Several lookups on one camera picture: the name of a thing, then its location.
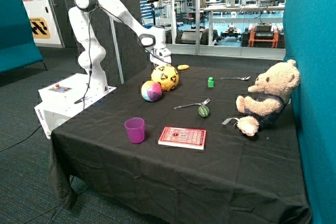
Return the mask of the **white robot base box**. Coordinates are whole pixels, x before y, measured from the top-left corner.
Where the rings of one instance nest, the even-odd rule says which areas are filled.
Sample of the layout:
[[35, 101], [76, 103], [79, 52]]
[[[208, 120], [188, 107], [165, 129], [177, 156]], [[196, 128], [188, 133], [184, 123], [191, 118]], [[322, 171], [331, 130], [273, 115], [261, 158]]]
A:
[[87, 107], [109, 94], [115, 87], [87, 88], [89, 76], [76, 73], [38, 90], [42, 103], [35, 112], [48, 139], [51, 132]]

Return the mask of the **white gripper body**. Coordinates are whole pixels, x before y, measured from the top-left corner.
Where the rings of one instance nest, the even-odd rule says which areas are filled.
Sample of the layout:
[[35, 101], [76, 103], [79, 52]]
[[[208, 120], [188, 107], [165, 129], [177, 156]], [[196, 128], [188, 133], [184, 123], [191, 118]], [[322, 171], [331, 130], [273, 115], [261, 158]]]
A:
[[154, 66], [159, 66], [163, 64], [170, 65], [172, 63], [171, 52], [167, 48], [152, 48], [150, 51], [150, 61], [154, 64]]

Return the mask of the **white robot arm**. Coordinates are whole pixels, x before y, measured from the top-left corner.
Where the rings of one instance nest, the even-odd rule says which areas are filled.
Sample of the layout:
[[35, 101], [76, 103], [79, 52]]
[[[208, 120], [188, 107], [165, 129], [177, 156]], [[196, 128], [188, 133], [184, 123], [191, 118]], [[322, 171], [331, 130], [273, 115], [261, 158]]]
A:
[[75, 38], [84, 47], [78, 62], [89, 76], [89, 91], [108, 89], [106, 73], [101, 67], [106, 50], [98, 42], [90, 22], [90, 17], [98, 8], [115, 22], [130, 28], [142, 47], [151, 48], [150, 60], [153, 64], [171, 64], [171, 52], [166, 47], [163, 27], [143, 27], [120, 0], [75, 0], [75, 7], [69, 10], [68, 15]]

